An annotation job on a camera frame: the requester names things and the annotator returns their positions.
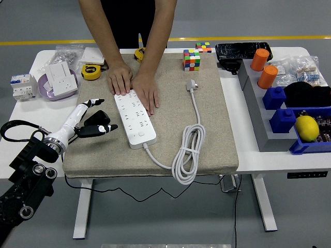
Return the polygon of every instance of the robotic arm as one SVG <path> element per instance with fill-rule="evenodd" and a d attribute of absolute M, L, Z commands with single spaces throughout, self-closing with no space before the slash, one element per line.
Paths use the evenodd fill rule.
<path fill-rule="evenodd" d="M 87 109 L 100 105 L 103 101 L 103 99 L 91 99 L 79 104 L 55 133 L 22 120 L 12 120 L 1 127 L 0 134 L 5 140 L 28 143 L 9 165 L 15 170 L 9 178 L 9 181 L 14 183 L 13 186 L 0 196 L 0 246 L 14 227 L 32 218 L 45 196 L 52 196 L 54 193 L 52 184 L 57 171 L 33 161 L 34 157 L 54 163 L 59 155 L 67 150 L 69 140 L 75 135 L 78 137 L 101 136 L 118 127 L 108 125 L 110 119 L 103 111 L 98 111 L 86 120 L 85 126 L 78 127 Z M 28 140 L 13 140 L 5 136 L 8 129 L 19 125 L 32 126 L 38 130 Z M 42 134 L 41 140 L 34 137 L 37 132 Z"/>

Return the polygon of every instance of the purple tray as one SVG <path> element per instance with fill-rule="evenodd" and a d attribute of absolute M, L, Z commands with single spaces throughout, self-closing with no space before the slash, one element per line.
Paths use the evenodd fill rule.
<path fill-rule="evenodd" d="M 70 73 L 71 73 L 71 75 L 74 75 L 74 79 L 76 80 L 76 84 L 78 85 L 76 73 L 73 70 L 70 70 Z M 70 92 L 68 94 L 61 95 L 61 96 L 57 96 L 56 97 L 56 96 L 54 96 L 53 90 L 51 90 L 50 92 L 48 92 L 43 87 L 47 81 L 48 81 L 48 78 L 47 78 L 46 74 L 42 75 L 40 77 L 40 79 L 38 80 L 38 89 L 39 89 L 39 93 L 41 94 L 41 96 L 44 97 L 44 98 L 47 98 L 50 101 L 56 101 L 56 100 L 60 100 L 60 99 L 64 99 L 64 98 L 70 97 L 70 96 L 72 96 L 76 92 L 76 91 L 73 91 L 73 92 Z"/>

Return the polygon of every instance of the white cable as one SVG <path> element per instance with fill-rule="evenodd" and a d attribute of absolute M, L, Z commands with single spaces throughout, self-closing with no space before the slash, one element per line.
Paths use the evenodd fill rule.
<path fill-rule="evenodd" d="M 153 162 L 164 169 L 170 169 L 172 172 L 172 176 L 183 185 L 191 184 L 194 181 L 195 176 L 197 175 L 199 154 L 206 137 L 206 130 L 204 126 L 200 124 L 200 115 L 197 104 L 195 103 L 193 88 L 190 89 L 190 92 L 198 123 L 185 127 L 183 131 L 182 145 L 172 163 L 172 166 L 165 166 L 158 162 L 149 151 L 147 143 L 144 143 L 143 145 L 144 149 L 146 150 L 150 158 L 153 160 Z M 184 169 L 184 165 L 186 165 L 191 159 L 191 167 L 190 170 L 187 171 Z"/>

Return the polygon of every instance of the gray floor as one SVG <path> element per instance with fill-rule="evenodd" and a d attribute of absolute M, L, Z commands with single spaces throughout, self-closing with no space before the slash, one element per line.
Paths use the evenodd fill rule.
<path fill-rule="evenodd" d="M 234 0 L 178 0 L 171 37 L 238 37 L 331 35 L 331 2 Z M 91 39 L 77 1 L 3 0 L 0 4 L 0 42 Z M 212 41 L 211 44 L 243 42 Z M 273 47 L 304 47 L 319 58 L 320 70 L 331 82 L 331 41 L 328 39 L 267 40 Z M 195 42 L 169 42 L 168 47 Z M 36 54 L 55 45 L 0 46 L 0 125 L 8 121 L 15 100 L 9 81 L 28 73 Z M 265 184 L 278 226 L 265 232 L 259 205 L 248 175 L 243 175 L 237 203 L 237 247 L 330 247 L 331 181 L 291 179 L 268 174 Z M 217 182 L 216 176 L 198 181 Z M 0 180 L 2 195 L 11 183 Z M 160 187 L 176 195 L 172 178 L 115 178 L 95 184 L 97 189 L 122 187 L 143 199 Z M 55 193 L 42 202 L 35 216 L 15 229 L 5 247 L 101 247 L 104 243 L 196 243 L 234 245 L 234 194 L 219 185 L 192 185 L 180 198 L 159 193 L 137 203 L 121 192 L 93 193 L 85 240 L 72 240 L 79 191 L 63 178 Z"/>

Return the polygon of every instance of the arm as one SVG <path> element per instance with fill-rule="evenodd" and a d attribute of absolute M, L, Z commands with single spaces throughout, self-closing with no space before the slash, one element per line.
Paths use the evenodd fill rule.
<path fill-rule="evenodd" d="M 167 46 L 170 36 L 177 0 L 155 0 L 155 17 L 149 34 L 144 59 L 132 86 L 148 114 L 154 114 L 159 107 L 155 73 Z"/>
<path fill-rule="evenodd" d="M 112 94 L 130 91 L 132 72 L 119 52 L 100 0 L 79 0 L 86 25 L 109 65 L 107 81 Z"/>

